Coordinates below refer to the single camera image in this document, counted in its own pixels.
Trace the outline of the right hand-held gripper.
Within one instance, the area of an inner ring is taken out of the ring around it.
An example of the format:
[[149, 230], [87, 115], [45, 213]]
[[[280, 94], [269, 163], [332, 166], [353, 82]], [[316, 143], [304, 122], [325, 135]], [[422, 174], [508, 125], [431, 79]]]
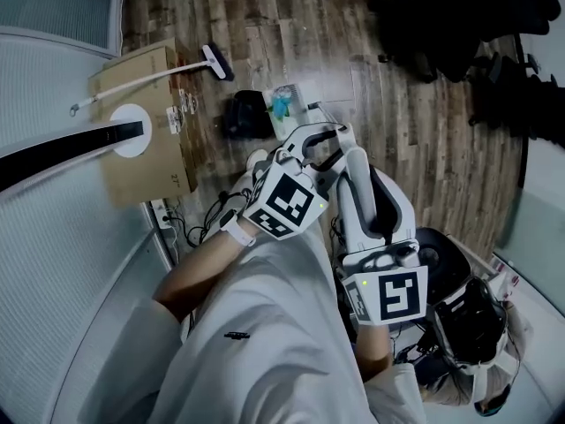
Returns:
[[347, 174], [338, 180], [349, 253], [343, 258], [343, 288], [360, 325], [421, 318], [427, 306], [428, 267], [418, 257], [414, 207], [383, 171], [372, 167], [370, 180], [362, 183], [369, 186], [368, 194], [359, 192]]

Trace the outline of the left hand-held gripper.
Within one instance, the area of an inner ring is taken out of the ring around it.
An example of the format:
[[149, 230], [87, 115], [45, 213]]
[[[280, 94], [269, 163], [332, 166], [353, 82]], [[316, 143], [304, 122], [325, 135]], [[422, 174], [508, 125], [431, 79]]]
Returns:
[[[329, 141], [331, 152], [322, 163], [308, 149]], [[296, 236], [328, 209], [328, 192], [345, 168], [345, 153], [356, 146], [351, 125], [314, 123], [296, 128], [265, 170], [259, 170], [243, 217], [274, 239]], [[308, 164], [310, 178], [302, 164]]]

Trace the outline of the white long-handled dustpan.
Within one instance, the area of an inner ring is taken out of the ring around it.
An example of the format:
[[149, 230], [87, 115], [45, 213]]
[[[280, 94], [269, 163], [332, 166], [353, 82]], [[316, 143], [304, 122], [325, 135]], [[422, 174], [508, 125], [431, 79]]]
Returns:
[[[301, 125], [308, 125], [314, 123], [338, 123], [333, 118], [333, 116], [324, 108], [322, 103], [312, 102], [310, 104], [305, 104], [299, 87], [297, 87], [296, 85], [286, 85], [286, 86], [291, 86], [294, 88], [293, 101], [290, 107], [290, 115], [288, 117], [285, 117], [282, 121], [279, 121], [275, 119], [268, 112], [271, 121], [274, 124], [276, 134], [284, 133], [288, 138], [290, 134]], [[271, 103], [271, 94], [273, 93], [274, 90], [268, 91], [263, 95], [267, 107]], [[315, 163], [320, 164], [329, 155], [330, 152], [331, 152], [331, 148], [329, 146], [329, 141], [327, 140], [316, 145], [313, 148], [309, 148], [308, 156], [314, 157]], [[258, 171], [265, 170], [266, 168], [268, 168], [270, 163], [273, 161], [274, 156], [275, 156], [275, 152], [269, 155], [264, 163], [259, 164], [258, 169], [256, 171], [256, 179], [259, 176]], [[305, 169], [305, 173], [310, 178], [313, 178], [313, 175], [310, 173], [310, 168], [308, 167], [308, 164], [302, 164], [302, 167]], [[371, 183], [370, 180], [371, 171], [372, 171], [372, 167], [368, 162], [368, 158], [365, 150], [361, 148], [356, 142], [356, 146], [354, 148], [350, 148], [345, 153], [345, 168], [339, 175], [338, 179], [334, 182], [333, 186], [330, 188], [328, 192], [318, 192], [318, 193], [324, 196], [325, 198], [327, 198], [328, 201], [329, 201], [330, 191], [335, 190], [337, 196], [338, 180], [342, 176], [342, 174], [347, 174], [349, 178], [352, 180], [352, 182], [356, 185], [359, 192], [364, 192], [365, 194], [368, 194], [369, 186], [362, 185], [362, 183], [364, 181]]]

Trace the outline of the black waste bin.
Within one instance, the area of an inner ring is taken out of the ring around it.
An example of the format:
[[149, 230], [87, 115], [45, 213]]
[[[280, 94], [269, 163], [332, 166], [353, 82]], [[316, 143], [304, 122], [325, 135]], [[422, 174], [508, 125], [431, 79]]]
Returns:
[[224, 106], [222, 133], [233, 140], [265, 140], [274, 129], [260, 91], [240, 90]]

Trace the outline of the person's right forearm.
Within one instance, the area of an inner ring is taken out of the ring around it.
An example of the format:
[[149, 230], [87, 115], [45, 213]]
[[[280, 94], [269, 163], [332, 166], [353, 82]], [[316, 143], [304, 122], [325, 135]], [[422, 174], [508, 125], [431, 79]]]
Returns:
[[392, 367], [388, 326], [360, 325], [354, 353], [363, 382]]

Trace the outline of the person's left forearm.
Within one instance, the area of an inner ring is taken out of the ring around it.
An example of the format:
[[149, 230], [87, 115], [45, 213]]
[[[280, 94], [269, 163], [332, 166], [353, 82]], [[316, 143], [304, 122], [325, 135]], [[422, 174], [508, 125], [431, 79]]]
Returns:
[[211, 291], [217, 277], [243, 251], [229, 233], [219, 231], [193, 249], [164, 277], [153, 300], [163, 305], [178, 322], [194, 311]]

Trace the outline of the person's white left shoe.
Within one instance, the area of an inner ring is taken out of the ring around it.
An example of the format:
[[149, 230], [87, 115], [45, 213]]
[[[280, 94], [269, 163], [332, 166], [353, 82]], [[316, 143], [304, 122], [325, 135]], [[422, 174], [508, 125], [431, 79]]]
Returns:
[[259, 162], [264, 162], [268, 158], [268, 151], [265, 149], [256, 149], [248, 155], [246, 160], [246, 169], [253, 170], [255, 165]]

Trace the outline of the person's light trousers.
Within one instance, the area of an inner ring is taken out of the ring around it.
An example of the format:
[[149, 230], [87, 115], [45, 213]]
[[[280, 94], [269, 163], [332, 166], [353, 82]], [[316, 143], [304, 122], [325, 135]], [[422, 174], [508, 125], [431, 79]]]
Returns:
[[239, 211], [245, 207], [245, 189], [253, 190], [253, 170], [246, 170], [244, 174], [237, 180], [236, 184], [229, 191], [230, 199], [227, 202], [226, 209]]

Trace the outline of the black office chair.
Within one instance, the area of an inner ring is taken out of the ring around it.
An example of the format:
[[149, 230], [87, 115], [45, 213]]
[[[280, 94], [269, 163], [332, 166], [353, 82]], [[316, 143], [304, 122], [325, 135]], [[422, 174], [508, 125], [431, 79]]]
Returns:
[[[565, 148], [565, 87], [536, 74], [535, 57], [525, 63], [494, 53], [473, 58], [469, 77], [473, 114], [469, 125], [504, 128], [512, 137], [542, 139]], [[531, 68], [535, 73], [529, 75]]]
[[369, 0], [385, 57], [425, 82], [464, 79], [481, 43], [545, 35], [559, 0]]
[[433, 228], [417, 228], [416, 240], [420, 264], [428, 267], [427, 304], [433, 306], [461, 287], [471, 267], [457, 245]]

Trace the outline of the white wristwatch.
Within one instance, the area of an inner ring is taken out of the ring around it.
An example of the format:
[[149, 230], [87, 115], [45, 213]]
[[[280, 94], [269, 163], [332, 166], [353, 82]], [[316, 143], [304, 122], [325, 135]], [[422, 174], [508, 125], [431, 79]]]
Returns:
[[220, 218], [220, 230], [229, 233], [239, 245], [252, 246], [255, 243], [256, 238], [247, 233], [237, 220], [237, 211], [235, 209], [229, 210]]

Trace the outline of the white broom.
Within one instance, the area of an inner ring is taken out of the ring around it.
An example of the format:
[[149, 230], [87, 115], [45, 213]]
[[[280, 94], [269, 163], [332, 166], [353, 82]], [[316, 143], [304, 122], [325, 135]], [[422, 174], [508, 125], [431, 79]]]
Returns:
[[95, 94], [92, 97], [87, 98], [81, 102], [74, 103], [69, 108], [69, 115], [71, 117], [75, 117], [75, 115], [83, 108], [90, 106], [94, 102], [98, 102], [101, 99], [123, 92], [132, 87], [138, 87], [141, 85], [145, 85], [148, 82], [159, 80], [161, 78], [169, 77], [170, 75], [178, 74], [181, 72], [189, 72], [192, 70], [202, 69], [202, 68], [210, 68], [215, 76], [219, 80], [226, 80], [232, 81], [234, 80], [234, 73], [227, 61], [224, 57], [223, 53], [219, 50], [219, 48], [214, 43], [204, 44], [201, 48], [202, 53], [204, 54], [205, 59], [198, 63], [187, 64], [183, 66], [178, 66], [172, 69], [168, 69], [162, 72], [156, 72], [154, 74], [135, 79], [124, 84], [118, 85], [116, 87], [110, 88], [106, 91], [101, 91]]

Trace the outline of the white power strip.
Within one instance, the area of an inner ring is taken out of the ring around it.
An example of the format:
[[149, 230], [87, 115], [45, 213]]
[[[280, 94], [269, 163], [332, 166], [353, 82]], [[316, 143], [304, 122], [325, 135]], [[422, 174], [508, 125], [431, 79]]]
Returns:
[[170, 220], [172, 214], [170, 207], [165, 203], [165, 201], [163, 199], [152, 200], [150, 201], [150, 205], [159, 228], [163, 231], [171, 229], [173, 227]]

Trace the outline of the person's white shirt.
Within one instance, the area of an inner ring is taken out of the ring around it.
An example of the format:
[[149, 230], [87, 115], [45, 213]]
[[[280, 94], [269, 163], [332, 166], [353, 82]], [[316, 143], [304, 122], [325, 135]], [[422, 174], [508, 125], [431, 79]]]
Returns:
[[426, 424], [411, 366], [363, 382], [318, 227], [258, 236], [216, 279], [150, 424]]

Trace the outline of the brown cardboard box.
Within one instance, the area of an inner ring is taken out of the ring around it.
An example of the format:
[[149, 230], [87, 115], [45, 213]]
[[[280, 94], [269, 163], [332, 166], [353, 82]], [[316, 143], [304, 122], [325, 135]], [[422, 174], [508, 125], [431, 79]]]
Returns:
[[[190, 53], [176, 38], [116, 58], [88, 80], [90, 95], [189, 64]], [[118, 206], [173, 198], [198, 186], [197, 168], [205, 162], [205, 143], [189, 72], [171, 74], [130, 87], [88, 106], [96, 123], [109, 122], [121, 106], [136, 104], [149, 116], [151, 138], [132, 158], [113, 152], [101, 158], [110, 198]]]

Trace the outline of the white black tower fan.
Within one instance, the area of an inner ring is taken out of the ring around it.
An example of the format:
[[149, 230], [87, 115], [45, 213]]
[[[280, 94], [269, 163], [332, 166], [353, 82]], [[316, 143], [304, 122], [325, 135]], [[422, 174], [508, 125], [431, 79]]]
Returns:
[[0, 196], [109, 151], [124, 158], [141, 155], [152, 131], [148, 113], [137, 104], [125, 104], [108, 123], [79, 125], [0, 148]]

